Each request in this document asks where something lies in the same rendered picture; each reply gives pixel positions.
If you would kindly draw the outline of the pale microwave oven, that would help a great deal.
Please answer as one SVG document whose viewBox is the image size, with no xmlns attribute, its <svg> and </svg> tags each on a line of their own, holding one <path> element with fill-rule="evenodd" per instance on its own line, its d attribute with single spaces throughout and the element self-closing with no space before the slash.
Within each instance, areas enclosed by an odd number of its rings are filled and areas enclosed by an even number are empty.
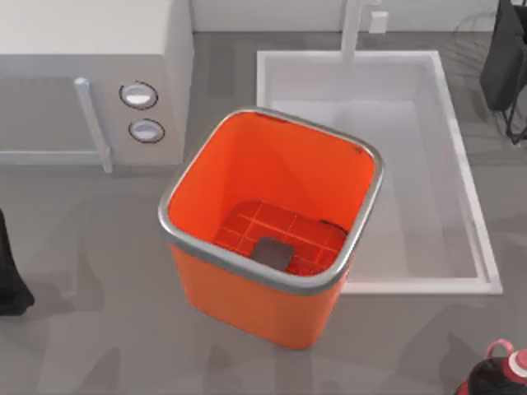
<svg viewBox="0 0 527 395">
<path fill-rule="evenodd" d="M 189 0 L 0 0 L 0 165 L 102 167 L 74 80 L 91 83 L 114 169 L 178 165 L 190 102 Z M 119 88 L 143 81 L 156 105 L 137 110 Z M 128 126 L 153 119 L 156 144 Z"/>
</svg>

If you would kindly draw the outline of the microwave knob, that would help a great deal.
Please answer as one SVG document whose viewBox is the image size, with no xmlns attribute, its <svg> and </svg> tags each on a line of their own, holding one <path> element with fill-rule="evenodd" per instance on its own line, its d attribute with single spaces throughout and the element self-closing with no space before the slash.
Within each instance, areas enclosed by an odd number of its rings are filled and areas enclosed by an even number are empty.
<svg viewBox="0 0 527 395">
<path fill-rule="evenodd" d="M 156 105 L 158 93 L 146 82 L 135 81 L 119 88 L 119 98 L 132 109 L 146 110 Z"/>
<path fill-rule="evenodd" d="M 166 134 L 161 124 L 149 118 L 130 123 L 128 133 L 135 141 L 143 144 L 156 144 Z"/>
</svg>

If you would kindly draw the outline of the small grey square pad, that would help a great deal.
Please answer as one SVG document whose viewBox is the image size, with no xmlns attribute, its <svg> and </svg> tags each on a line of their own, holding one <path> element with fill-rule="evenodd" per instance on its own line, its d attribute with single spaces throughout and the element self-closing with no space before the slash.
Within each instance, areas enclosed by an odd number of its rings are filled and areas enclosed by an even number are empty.
<svg viewBox="0 0 527 395">
<path fill-rule="evenodd" d="M 262 237 L 255 244 L 250 258 L 266 267 L 285 272 L 294 253 L 295 249 L 292 245 L 271 237 Z"/>
</svg>

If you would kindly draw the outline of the orange bin with metal rim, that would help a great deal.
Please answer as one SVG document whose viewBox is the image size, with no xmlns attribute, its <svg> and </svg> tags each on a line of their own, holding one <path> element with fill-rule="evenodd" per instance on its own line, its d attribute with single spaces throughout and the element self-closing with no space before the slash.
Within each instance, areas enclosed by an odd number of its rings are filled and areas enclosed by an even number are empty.
<svg viewBox="0 0 527 395">
<path fill-rule="evenodd" d="M 161 198 L 158 217 L 188 302 L 293 350 L 320 337 L 384 175 L 360 138 L 271 109 L 239 109 Z M 250 258 L 294 247 L 285 272 Z"/>
</svg>

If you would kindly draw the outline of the tall white tap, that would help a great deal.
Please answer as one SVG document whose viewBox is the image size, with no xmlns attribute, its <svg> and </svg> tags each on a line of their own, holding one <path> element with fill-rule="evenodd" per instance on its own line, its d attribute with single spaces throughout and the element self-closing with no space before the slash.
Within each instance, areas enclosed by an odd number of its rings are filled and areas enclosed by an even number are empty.
<svg viewBox="0 0 527 395">
<path fill-rule="evenodd" d="M 380 10 L 381 4 L 382 0 L 346 0 L 340 50 L 343 63 L 347 65 L 353 64 L 358 32 L 361 27 L 363 8 L 366 7 L 366 9 L 369 9 L 373 7 L 372 11 L 384 11 Z"/>
</svg>

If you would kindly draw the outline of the white sink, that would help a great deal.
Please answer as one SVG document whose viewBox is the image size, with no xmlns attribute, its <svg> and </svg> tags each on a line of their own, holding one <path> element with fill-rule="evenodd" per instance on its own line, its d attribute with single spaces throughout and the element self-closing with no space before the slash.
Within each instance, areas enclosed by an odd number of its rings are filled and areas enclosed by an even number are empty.
<svg viewBox="0 0 527 395">
<path fill-rule="evenodd" d="M 369 142 L 385 175 L 348 295 L 499 295 L 501 279 L 436 51 L 260 51 L 259 106 Z"/>
</svg>

